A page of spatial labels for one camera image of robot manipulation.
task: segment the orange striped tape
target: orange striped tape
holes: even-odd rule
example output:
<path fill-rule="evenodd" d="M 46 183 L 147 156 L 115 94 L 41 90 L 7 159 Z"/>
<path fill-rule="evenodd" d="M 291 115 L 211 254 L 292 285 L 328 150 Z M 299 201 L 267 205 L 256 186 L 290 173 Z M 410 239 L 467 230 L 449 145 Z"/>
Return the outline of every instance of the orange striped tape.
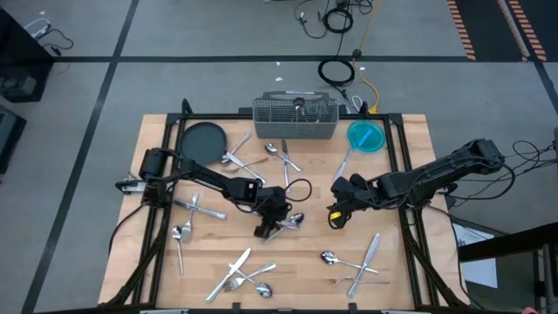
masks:
<path fill-rule="evenodd" d="M 544 48 L 542 48 L 539 38 L 537 38 L 537 35 L 534 33 L 533 27 L 531 27 L 529 19 L 521 8 L 520 2 L 518 0 L 509 0 L 509 3 L 512 6 L 513 14 L 515 14 L 518 21 L 520 22 L 521 28 L 523 29 L 525 34 L 527 34 L 529 44 L 531 44 L 531 46 L 533 47 L 534 53 L 536 54 L 537 58 L 541 61 L 547 61 L 547 53 L 544 51 Z"/>
<path fill-rule="evenodd" d="M 450 8 L 450 13 L 452 13 L 453 22 L 457 27 L 457 32 L 459 33 L 459 38 L 461 39 L 461 43 L 463 44 L 463 49 L 465 50 L 465 54 L 469 60 L 475 61 L 477 58 L 474 55 L 474 48 L 471 44 L 471 40 L 469 40 L 469 35 L 467 35 L 467 30 L 465 25 L 463 24 L 463 20 L 461 19 L 461 14 L 459 13 L 459 9 L 455 4 L 454 0 L 446 0 L 447 6 Z"/>

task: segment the gray floor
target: gray floor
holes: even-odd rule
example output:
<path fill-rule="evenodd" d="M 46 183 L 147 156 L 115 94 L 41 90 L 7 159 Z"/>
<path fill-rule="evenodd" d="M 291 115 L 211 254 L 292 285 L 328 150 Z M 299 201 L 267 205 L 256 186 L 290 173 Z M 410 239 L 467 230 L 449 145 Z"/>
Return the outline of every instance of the gray floor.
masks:
<path fill-rule="evenodd" d="M 76 42 L 65 55 L 110 56 L 130 1 L 0 3 L 20 24 L 49 18 Z M 315 1 L 303 6 L 312 33 L 322 31 L 315 20 L 316 9 L 323 10 L 324 4 Z M 123 55 L 334 54 L 339 36 L 307 38 L 293 18 L 294 6 L 291 1 L 266 5 L 260 0 L 140 0 Z M 360 43 L 366 18 L 355 14 L 355 19 L 354 30 L 344 38 L 342 53 L 350 53 Z M 445 0 L 420 4 L 384 0 L 364 54 L 465 55 Z M 0 301 L 6 313 L 21 310 L 107 68 L 106 64 L 71 64 L 62 72 L 67 66 L 56 64 L 41 102 L 12 105 L 2 101 L 28 120 L 0 185 L 0 221 L 4 225 L 0 249 L 10 252 L 0 262 Z M 512 153 L 516 140 L 546 147 L 558 125 L 532 64 L 359 66 L 381 93 L 381 113 L 426 114 L 438 156 L 479 137 L 494 140 L 503 154 Z M 105 272 L 108 239 L 122 201 L 113 183 L 130 167 L 143 114 L 178 111 L 183 98 L 188 98 L 196 113 L 233 113 L 270 90 L 320 90 L 338 97 L 337 91 L 317 76 L 316 67 L 313 62 L 119 64 L 36 311 L 95 305 Z M 546 67 L 550 77 L 558 81 L 558 65 Z M 344 69 L 335 66 L 325 71 L 333 78 L 344 75 Z M 348 92 L 372 100 L 370 89 L 359 79 Z M 511 166 L 519 162 L 508 161 Z M 480 187 L 463 185 L 459 194 L 469 195 Z M 503 187 L 496 185 L 486 193 L 497 193 L 499 188 Z M 518 178 L 503 198 L 470 201 L 453 213 L 508 232 L 528 229 L 558 221 L 558 213 L 552 210 L 558 201 L 557 188 L 555 168 L 548 167 Z M 532 305 L 529 256 L 502 258 L 498 264 L 503 287 L 488 290 L 471 285 L 473 295 L 506 307 Z"/>

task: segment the black plate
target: black plate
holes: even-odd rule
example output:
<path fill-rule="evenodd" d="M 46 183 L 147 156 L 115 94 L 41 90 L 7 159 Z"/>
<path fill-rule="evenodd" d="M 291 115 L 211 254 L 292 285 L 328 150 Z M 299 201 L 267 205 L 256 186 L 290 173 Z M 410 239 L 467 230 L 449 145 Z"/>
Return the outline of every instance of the black plate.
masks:
<path fill-rule="evenodd" d="M 227 152 L 227 135 L 211 122 L 194 124 L 180 137 L 180 154 L 202 166 L 221 160 Z"/>

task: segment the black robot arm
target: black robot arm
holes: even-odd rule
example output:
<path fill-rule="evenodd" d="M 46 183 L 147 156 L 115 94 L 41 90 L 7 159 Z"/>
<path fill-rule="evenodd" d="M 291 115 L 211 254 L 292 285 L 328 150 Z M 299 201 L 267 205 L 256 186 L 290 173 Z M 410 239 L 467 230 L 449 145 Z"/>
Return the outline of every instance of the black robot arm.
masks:
<path fill-rule="evenodd" d="M 330 226 L 342 228 L 355 210 L 424 206 L 436 190 L 468 174 L 493 174 L 504 166 L 504 157 L 491 140 L 472 140 L 446 157 L 409 172 L 382 174 L 365 180 L 354 174 L 340 177 L 331 187 L 337 201 L 329 206 Z"/>
<path fill-rule="evenodd" d="M 167 177 L 161 177 L 167 164 L 167 157 L 174 155 L 180 159 L 180 172 Z M 256 212 L 262 218 L 262 224 L 255 228 L 254 236 L 268 238 L 271 231 L 279 229 L 277 224 L 287 218 L 287 213 L 292 208 L 287 202 L 284 188 L 263 188 L 260 180 L 248 178 L 228 178 L 218 174 L 194 160 L 184 156 L 176 156 L 173 151 L 152 148 L 146 150 L 141 163 L 139 176 L 146 181 L 146 189 L 142 196 L 142 203 L 163 207 L 172 201 L 167 193 L 168 182 L 177 180 L 189 180 L 212 188 L 220 192 L 223 197 L 231 201 L 237 208 L 247 206 L 248 210 L 239 208 L 241 211 Z"/>

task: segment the dish rack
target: dish rack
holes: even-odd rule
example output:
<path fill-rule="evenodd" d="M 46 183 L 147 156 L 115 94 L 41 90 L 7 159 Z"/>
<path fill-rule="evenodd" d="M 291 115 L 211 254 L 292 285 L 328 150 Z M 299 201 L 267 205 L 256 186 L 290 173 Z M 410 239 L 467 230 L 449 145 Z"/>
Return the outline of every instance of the dish rack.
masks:
<path fill-rule="evenodd" d="M 328 140 L 339 121 L 339 104 L 327 92 L 265 92 L 254 100 L 260 139 Z"/>

